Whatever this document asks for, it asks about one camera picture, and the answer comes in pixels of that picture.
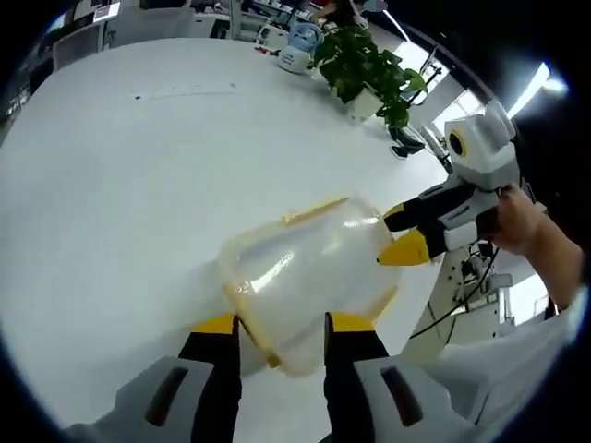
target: ceiling light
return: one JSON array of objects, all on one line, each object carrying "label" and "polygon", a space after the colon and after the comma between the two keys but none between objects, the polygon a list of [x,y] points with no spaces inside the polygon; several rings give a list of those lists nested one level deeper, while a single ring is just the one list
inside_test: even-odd
[{"label": "ceiling light", "polygon": [[550,77],[548,65],[545,63],[540,64],[534,77],[529,82],[529,85],[527,85],[527,88],[525,88],[524,93],[521,94],[521,96],[517,99],[517,102],[515,102],[513,107],[507,113],[509,118],[514,118],[515,115],[521,111],[530,100],[532,100],[534,95],[536,95],[536,92],[538,92],[544,83],[546,83],[548,77]]},{"label": "ceiling light", "polygon": [[407,42],[410,42],[410,38],[408,37],[408,35],[406,34],[406,32],[404,32],[403,27],[400,26],[400,23],[398,23],[394,17],[392,17],[392,14],[390,14],[388,11],[384,11],[384,15],[390,19],[390,21],[393,23],[393,25],[400,31],[401,34],[403,34],[404,39]]},{"label": "ceiling light", "polygon": [[549,78],[548,80],[546,80],[546,83],[544,83],[542,88],[544,88],[544,90],[554,92],[559,95],[565,94],[569,90],[567,84],[559,78]]}]

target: human hand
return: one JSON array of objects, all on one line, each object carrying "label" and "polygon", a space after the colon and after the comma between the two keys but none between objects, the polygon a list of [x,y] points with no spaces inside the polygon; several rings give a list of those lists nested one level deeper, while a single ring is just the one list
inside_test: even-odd
[{"label": "human hand", "polygon": [[503,190],[499,196],[497,222],[500,230],[492,242],[515,255],[526,255],[546,216],[516,184]]}]

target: person's arm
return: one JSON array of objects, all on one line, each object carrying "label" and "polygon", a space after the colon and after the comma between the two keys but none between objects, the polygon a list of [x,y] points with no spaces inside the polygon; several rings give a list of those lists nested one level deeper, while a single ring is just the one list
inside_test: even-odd
[{"label": "person's arm", "polygon": [[498,210],[501,230],[493,236],[493,243],[524,256],[559,310],[568,307],[581,282],[581,248],[554,221],[539,212],[517,186],[501,195]]},{"label": "person's arm", "polygon": [[320,11],[316,11],[314,14],[312,14],[310,16],[310,20],[313,23],[318,24],[318,22],[320,21],[321,18],[324,18],[324,17],[328,16],[329,14],[332,14],[334,11],[336,11],[336,4],[329,3]]}]

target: potted plant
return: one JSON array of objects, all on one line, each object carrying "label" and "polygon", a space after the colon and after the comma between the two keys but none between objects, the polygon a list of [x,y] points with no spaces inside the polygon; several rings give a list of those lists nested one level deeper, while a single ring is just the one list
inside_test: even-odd
[{"label": "potted plant", "polygon": [[401,60],[388,50],[380,51],[366,30],[348,26],[325,36],[316,48],[313,66],[318,67],[343,103],[353,102],[353,117],[362,114],[355,111],[361,105],[365,118],[377,114],[392,131],[408,124],[408,103],[403,92],[408,96],[427,90],[416,71],[400,68]]}]

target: white tabletop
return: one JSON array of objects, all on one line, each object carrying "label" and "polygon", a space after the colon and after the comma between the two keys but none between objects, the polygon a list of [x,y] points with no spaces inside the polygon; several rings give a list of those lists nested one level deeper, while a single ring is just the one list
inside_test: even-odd
[{"label": "white tabletop", "polygon": [[[59,424],[88,422],[187,328],[222,312],[221,243],[290,210],[360,195],[380,210],[444,180],[389,152],[326,87],[253,45],[144,42],[50,76],[0,149],[0,315],[18,369]],[[378,332],[399,353],[438,265],[407,269]],[[322,371],[244,380],[235,441],[329,432]]]}]

